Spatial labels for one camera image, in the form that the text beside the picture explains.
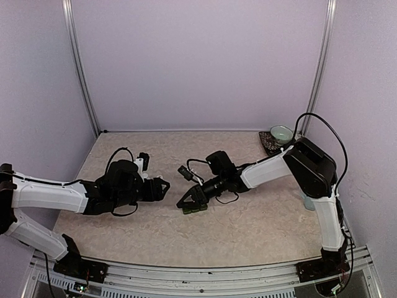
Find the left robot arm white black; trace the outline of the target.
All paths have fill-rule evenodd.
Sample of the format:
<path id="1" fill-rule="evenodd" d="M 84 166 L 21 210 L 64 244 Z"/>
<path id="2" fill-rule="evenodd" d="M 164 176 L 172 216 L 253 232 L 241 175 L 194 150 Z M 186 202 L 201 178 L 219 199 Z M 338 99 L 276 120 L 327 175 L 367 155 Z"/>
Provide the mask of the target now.
<path id="1" fill-rule="evenodd" d="M 171 187 L 162 176 L 146 174 L 149 155 L 140 153 L 130 160 L 111 157 L 104 174 L 95 181 L 78 179 L 70 182 L 40 180 L 1 165 L 1 234 L 42 251 L 62 263 L 73 276 L 87 269 L 74 240 L 52 232 L 34 221 L 23 208 L 66 210 L 83 215 L 118 214 L 125 205 L 137 207 L 139 202 L 164 199 Z"/>

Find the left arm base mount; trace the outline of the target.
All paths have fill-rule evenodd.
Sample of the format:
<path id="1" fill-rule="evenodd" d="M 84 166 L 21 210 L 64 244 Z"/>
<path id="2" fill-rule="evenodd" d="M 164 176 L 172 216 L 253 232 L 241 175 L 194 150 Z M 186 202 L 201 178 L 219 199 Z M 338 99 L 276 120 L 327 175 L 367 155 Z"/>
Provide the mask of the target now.
<path id="1" fill-rule="evenodd" d="M 83 279 L 89 282 L 103 283 L 108 271 L 108 265 L 80 257 L 65 256 L 61 260 L 56 261 L 53 270 L 65 276 Z"/>

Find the green pill organizer box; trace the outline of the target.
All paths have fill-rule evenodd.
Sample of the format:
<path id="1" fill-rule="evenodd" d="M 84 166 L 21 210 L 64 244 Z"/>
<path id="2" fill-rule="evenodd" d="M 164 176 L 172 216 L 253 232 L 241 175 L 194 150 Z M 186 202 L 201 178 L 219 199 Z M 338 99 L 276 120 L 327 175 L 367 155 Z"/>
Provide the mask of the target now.
<path id="1" fill-rule="evenodd" d="M 193 205 L 188 205 L 187 207 L 183 207 L 182 212 L 184 215 L 188 215 L 188 214 L 205 211 L 207 209 L 208 209 L 207 204 L 201 204 L 201 205 L 193 204 Z"/>

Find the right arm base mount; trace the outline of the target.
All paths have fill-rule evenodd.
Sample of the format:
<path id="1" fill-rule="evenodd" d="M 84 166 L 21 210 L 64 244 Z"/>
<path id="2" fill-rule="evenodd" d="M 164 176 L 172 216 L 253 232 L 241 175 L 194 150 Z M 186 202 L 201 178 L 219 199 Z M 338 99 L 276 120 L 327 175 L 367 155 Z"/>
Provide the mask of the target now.
<path id="1" fill-rule="evenodd" d="M 347 261 L 336 264 L 333 261 L 324 261 L 320 258 L 299 262 L 296 264 L 296 269 L 299 281 L 308 282 L 338 275 L 343 271 L 348 272 L 350 270 L 350 265 Z"/>

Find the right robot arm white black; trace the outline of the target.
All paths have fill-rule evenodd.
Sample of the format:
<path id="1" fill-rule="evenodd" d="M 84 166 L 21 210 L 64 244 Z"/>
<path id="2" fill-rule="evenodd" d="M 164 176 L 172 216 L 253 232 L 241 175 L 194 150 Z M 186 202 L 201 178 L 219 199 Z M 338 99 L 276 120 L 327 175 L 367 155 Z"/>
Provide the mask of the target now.
<path id="1" fill-rule="evenodd" d="M 205 161 L 214 177 L 198 180 L 176 204 L 184 213 L 206 208 L 210 199 L 225 191 L 235 195 L 264 183 L 293 176 L 304 195 L 313 203 L 321 229 L 321 256 L 297 264 L 302 281 L 321 278 L 353 269 L 346 256 L 353 241 L 344 230 L 344 211 L 338 187 L 343 179 L 336 173 L 336 162 L 306 137 L 292 138 L 280 152 L 253 163 L 235 166 L 225 151 L 216 151 Z"/>

